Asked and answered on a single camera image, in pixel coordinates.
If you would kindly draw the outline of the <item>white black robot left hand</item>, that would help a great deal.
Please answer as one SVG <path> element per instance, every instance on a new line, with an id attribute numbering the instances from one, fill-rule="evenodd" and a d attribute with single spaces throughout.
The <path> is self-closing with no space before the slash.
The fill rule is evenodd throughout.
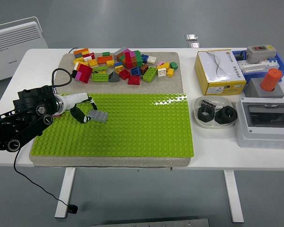
<path id="1" fill-rule="evenodd" d="M 82 102 L 89 102 L 94 110 L 97 110 L 97 106 L 87 93 L 79 93 L 79 94 L 73 94 L 73 95 L 66 95 L 62 96 L 64 99 L 63 101 L 63 113 L 66 110 L 69 110 L 73 118 L 75 118 L 80 123 L 87 123 L 91 120 L 91 117 L 87 117 L 78 107 L 77 104 L 80 104 Z"/>

